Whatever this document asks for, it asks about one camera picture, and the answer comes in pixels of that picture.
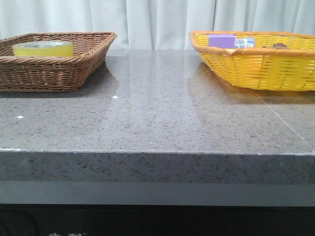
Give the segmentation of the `yellow tape roll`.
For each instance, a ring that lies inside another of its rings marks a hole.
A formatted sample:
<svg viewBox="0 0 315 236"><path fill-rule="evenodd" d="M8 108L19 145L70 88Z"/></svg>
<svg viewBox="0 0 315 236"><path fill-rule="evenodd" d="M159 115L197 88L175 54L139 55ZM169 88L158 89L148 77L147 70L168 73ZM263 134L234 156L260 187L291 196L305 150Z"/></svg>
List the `yellow tape roll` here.
<svg viewBox="0 0 315 236"><path fill-rule="evenodd" d="M40 57L72 57L74 47L70 41L32 41L15 44L12 46L15 56L40 56Z"/></svg>

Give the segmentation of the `white curtain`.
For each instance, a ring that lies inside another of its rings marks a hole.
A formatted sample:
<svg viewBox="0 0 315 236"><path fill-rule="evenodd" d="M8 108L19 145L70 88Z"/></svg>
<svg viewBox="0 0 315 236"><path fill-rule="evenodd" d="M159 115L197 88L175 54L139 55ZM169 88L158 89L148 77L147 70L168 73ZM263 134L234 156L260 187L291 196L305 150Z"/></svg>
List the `white curtain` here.
<svg viewBox="0 0 315 236"><path fill-rule="evenodd" d="M114 49L190 50L199 31L314 34L312 0L3 0L0 36L112 31Z"/></svg>

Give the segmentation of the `purple box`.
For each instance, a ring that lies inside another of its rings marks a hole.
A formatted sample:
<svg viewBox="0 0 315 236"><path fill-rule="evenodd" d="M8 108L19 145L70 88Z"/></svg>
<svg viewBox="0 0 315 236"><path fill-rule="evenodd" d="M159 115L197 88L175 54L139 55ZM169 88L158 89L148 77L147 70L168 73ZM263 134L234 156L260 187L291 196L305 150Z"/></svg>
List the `purple box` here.
<svg viewBox="0 0 315 236"><path fill-rule="evenodd" d="M208 46L223 49L235 48L236 36L233 34L210 34L208 35Z"/></svg>

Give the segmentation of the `small blue labelled packet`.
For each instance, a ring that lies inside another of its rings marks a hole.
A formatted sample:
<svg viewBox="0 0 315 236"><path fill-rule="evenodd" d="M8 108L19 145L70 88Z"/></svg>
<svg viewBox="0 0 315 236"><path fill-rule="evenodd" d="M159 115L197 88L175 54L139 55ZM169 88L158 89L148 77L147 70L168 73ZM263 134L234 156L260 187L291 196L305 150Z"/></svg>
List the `small blue labelled packet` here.
<svg viewBox="0 0 315 236"><path fill-rule="evenodd" d="M236 49L244 49L247 47L255 47L255 39L253 37L246 38L236 38L235 39L235 48Z"/></svg>

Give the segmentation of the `yellow woven basket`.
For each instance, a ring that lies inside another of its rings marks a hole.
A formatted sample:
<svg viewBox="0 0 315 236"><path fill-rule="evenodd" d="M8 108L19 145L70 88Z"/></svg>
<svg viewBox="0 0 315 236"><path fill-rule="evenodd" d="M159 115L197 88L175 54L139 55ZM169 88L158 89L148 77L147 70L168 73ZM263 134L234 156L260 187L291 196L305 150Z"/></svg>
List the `yellow woven basket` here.
<svg viewBox="0 0 315 236"><path fill-rule="evenodd" d="M190 41L207 66L233 86L256 90L313 91L315 37L278 31L221 31L237 38L253 37L255 47L223 49L208 46L216 31L191 31ZM288 49L268 49L284 43Z"/></svg>

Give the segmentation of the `small brown item in basket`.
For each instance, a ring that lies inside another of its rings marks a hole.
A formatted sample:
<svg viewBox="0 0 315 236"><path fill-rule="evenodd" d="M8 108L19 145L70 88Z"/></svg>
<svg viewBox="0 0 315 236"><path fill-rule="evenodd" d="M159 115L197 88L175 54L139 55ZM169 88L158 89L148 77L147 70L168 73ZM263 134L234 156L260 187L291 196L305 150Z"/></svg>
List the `small brown item in basket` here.
<svg viewBox="0 0 315 236"><path fill-rule="evenodd" d="M275 43L273 44L273 46L269 47L269 46L263 46L263 48L268 48L268 49L288 49L287 45L285 45L284 43Z"/></svg>

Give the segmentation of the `brown wicker basket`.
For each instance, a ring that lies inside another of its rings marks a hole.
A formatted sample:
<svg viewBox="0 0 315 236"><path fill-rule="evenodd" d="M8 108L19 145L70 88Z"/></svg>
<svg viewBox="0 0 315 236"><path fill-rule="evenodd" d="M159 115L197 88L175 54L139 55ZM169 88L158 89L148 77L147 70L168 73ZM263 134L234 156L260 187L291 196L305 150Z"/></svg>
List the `brown wicker basket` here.
<svg viewBox="0 0 315 236"><path fill-rule="evenodd" d="M0 90L2 92L76 91L105 61L116 39L115 32L79 31L27 33L0 41ZM14 44L66 40L73 43L73 57L16 57Z"/></svg>

